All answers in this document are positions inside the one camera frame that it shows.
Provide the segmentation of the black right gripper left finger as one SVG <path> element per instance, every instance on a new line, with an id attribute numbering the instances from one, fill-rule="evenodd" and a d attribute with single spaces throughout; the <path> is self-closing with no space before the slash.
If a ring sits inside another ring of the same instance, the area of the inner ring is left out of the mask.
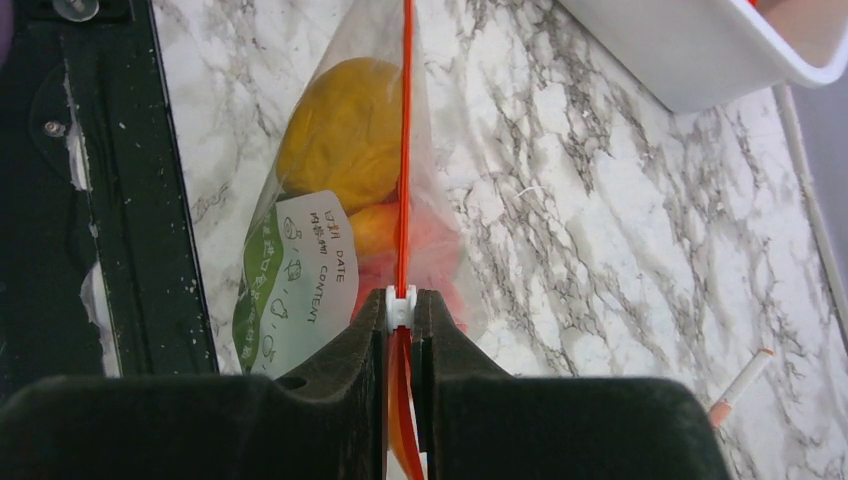
<path id="1" fill-rule="evenodd" d="M 382 479 L 385 293 L 279 378 L 53 377 L 1 409 L 5 479 Z"/>

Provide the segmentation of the small yellow mango toy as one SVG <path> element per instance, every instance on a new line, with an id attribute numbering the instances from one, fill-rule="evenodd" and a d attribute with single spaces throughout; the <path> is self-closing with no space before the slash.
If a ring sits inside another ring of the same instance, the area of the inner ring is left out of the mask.
<path id="1" fill-rule="evenodd" d="M 346 213 L 377 204 L 400 172 L 400 68 L 372 57 L 344 60 L 306 88 L 275 162 L 288 194 L 330 190 Z"/>

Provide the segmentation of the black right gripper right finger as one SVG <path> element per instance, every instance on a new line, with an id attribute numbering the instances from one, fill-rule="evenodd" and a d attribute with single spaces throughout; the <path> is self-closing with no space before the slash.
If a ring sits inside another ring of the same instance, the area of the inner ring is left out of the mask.
<path id="1" fill-rule="evenodd" d="M 725 479 L 704 408 L 652 377 L 517 377 L 460 331 L 442 295 L 414 309 L 411 379 L 434 479 Z"/>

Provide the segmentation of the clear zip bag orange zipper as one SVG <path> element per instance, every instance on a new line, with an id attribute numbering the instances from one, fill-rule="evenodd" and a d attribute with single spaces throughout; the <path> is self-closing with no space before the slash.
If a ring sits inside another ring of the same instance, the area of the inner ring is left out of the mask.
<path id="1" fill-rule="evenodd" d="M 410 1 L 354 2 L 293 110 L 245 239 L 232 323 L 245 373 L 290 371 L 378 288 L 435 290 L 461 331 L 480 323 L 417 26 Z"/>

